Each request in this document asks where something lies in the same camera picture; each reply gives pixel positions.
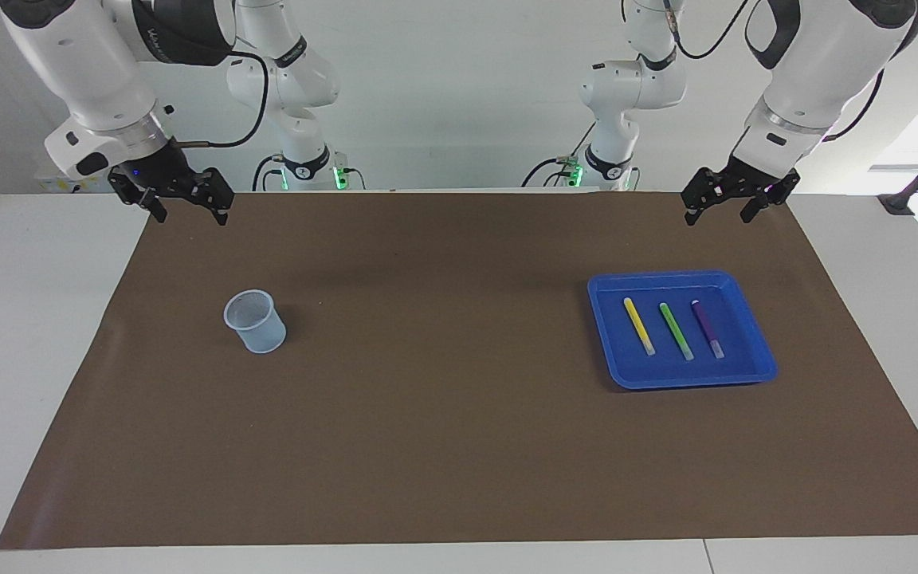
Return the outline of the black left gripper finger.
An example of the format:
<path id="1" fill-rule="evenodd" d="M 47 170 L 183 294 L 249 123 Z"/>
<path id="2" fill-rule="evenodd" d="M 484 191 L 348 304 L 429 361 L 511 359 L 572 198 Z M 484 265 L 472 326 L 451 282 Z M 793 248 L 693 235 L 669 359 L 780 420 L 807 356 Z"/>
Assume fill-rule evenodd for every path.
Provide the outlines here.
<path id="1" fill-rule="evenodd" d="M 712 171 L 701 167 L 681 192 L 685 222 L 696 225 L 705 210 L 735 197 L 735 175 L 730 171 Z"/>
<path id="2" fill-rule="evenodd" d="M 786 178 L 780 179 L 777 183 L 758 189 L 739 213 L 744 224 L 753 222 L 753 219 L 769 206 L 783 206 L 800 181 L 799 173 L 788 173 Z"/>

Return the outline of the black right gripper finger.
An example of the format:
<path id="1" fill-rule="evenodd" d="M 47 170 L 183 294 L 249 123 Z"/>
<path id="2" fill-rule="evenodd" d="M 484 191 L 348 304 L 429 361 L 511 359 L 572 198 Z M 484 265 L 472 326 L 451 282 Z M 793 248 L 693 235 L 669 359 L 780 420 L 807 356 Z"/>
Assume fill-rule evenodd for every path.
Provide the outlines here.
<path id="1" fill-rule="evenodd" d="M 233 206 L 234 192 L 217 168 L 208 167 L 201 173 L 190 173 L 186 200 L 193 206 L 205 208 L 219 226 L 225 226 L 229 218 L 227 212 Z"/>
<path id="2" fill-rule="evenodd" d="M 150 188 L 139 188 L 119 167 L 114 167 L 109 171 L 107 182 L 125 206 L 137 206 L 149 212 L 159 224 L 167 220 L 167 208 L 158 199 L 156 193 Z"/>

